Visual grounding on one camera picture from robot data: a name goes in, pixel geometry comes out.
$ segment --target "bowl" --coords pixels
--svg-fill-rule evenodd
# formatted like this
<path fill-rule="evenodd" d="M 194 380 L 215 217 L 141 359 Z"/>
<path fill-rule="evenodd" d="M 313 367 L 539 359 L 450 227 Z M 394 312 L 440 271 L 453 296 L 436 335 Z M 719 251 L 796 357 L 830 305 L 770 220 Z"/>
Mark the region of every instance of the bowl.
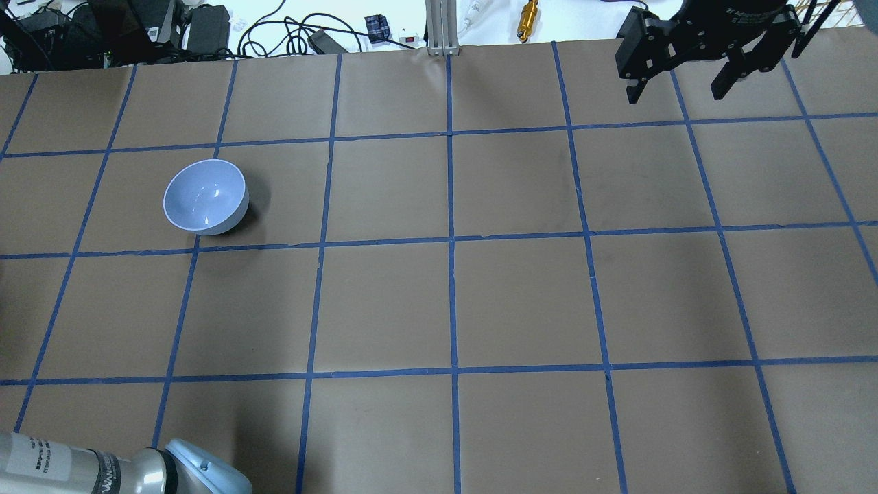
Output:
<path fill-rule="evenodd" d="M 164 212 L 179 229 L 218 235 L 241 221 L 250 195 L 238 167 L 221 159 L 205 159 L 179 171 L 168 184 Z"/>

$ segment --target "bowl rim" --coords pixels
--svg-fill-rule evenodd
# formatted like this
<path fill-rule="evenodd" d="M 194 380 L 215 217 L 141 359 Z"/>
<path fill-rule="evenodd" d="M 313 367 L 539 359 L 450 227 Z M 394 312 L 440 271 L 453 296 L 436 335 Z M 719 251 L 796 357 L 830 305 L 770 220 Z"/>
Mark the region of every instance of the bowl rim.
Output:
<path fill-rule="evenodd" d="M 214 228 L 216 228 L 217 225 L 219 225 L 219 224 L 221 224 L 222 222 L 224 222 L 225 220 L 228 220 L 229 218 L 231 218 L 231 217 L 234 215 L 235 211 L 237 211 L 238 207 L 241 206 L 241 204 L 239 203 L 239 204 L 238 204 L 238 207 L 236 207 L 235 209 L 233 209 L 233 210 L 232 210 L 228 215 L 226 215 L 226 217 L 224 217 L 222 220 L 216 222 L 215 224 L 213 224 L 213 225 L 211 225 L 211 226 L 209 226 L 209 227 L 205 227 L 205 228 L 202 228 L 202 229 L 189 229 L 189 228 L 186 228 L 186 227 L 184 227 L 184 226 L 180 226 L 180 225 L 178 225 L 174 220 L 171 219 L 170 214 L 168 214 L 168 191 L 170 190 L 170 187 L 174 184 L 174 182 L 176 182 L 177 178 L 179 178 L 180 175 L 182 175 L 184 171 L 187 171 L 189 168 L 192 168 L 193 166 L 197 166 L 197 165 L 200 165 L 200 164 L 202 164 L 202 163 L 211 163 L 211 162 L 220 162 L 220 163 L 228 164 L 228 165 L 230 165 L 230 166 L 232 167 L 233 170 L 237 171 L 237 172 L 238 172 L 238 177 L 241 178 L 241 183 L 244 184 L 244 194 L 241 195 L 241 201 L 243 201 L 244 198 L 247 196 L 247 180 L 244 178 L 244 174 L 241 172 L 241 169 L 237 167 L 237 165 L 235 165 L 234 163 L 232 163 L 232 162 L 230 162 L 230 161 L 227 161 L 227 160 L 224 160 L 224 159 L 220 159 L 220 158 L 207 158 L 207 159 L 203 159 L 203 160 L 198 160 L 198 161 L 196 161 L 195 163 L 192 163 L 192 164 L 186 165 L 185 168 L 183 168 L 182 170 L 178 171 L 178 172 L 176 173 L 176 175 L 174 175 L 174 177 L 168 182 L 168 186 L 165 187 L 165 192 L 164 192 L 164 194 L 163 194 L 163 196 L 162 196 L 162 211 L 164 211 L 164 213 L 165 213 L 165 218 L 168 219 L 168 221 L 170 222 L 170 224 L 174 225 L 175 227 L 177 227 L 177 228 L 179 228 L 179 229 L 181 229 L 181 230 L 184 230 L 184 231 L 188 231 L 188 232 L 191 232 L 191 233 L 195 233 L 195 234 L 197 234 L 197 233 L 202 232 L 202 231 L 206 231 L 206 230 L 209 230 L 209 229 L 214 229 Z"/>

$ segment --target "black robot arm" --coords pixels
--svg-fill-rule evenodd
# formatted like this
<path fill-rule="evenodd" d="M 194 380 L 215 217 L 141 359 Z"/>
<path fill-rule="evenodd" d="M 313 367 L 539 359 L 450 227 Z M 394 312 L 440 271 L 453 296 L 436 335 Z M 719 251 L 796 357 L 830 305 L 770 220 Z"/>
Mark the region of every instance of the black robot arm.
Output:
<path fill-rule="evenodd" d="M 650 79 L 683 62 L 726 58 L 710 85 L 714 98 L 723 99 L 738 80 L 773 70 L 793 43 L 797 57 L 837 4 L 832 0 L 807 32 L 786 0 L 685 0 L 670 20 L 632 7 L 615 54 L 619 77 L 629 81 L 628 100 L 636 103 Z M 755 40 L 755 47 L 745 51 Z"/>

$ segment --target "white label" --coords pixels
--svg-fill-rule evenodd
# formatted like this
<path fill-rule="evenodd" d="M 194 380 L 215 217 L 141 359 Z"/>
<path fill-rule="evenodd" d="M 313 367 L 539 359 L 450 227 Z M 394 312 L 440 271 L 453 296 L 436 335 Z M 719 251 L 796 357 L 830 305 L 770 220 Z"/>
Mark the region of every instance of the white label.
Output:
<path fill-rule="evenodd" d="M 8 473 L 45 480 L 69 480 L 73 466 L 69 446 L 22 434 L 13 433 L 10 436 L 12 452 L 6 464 Z"/>

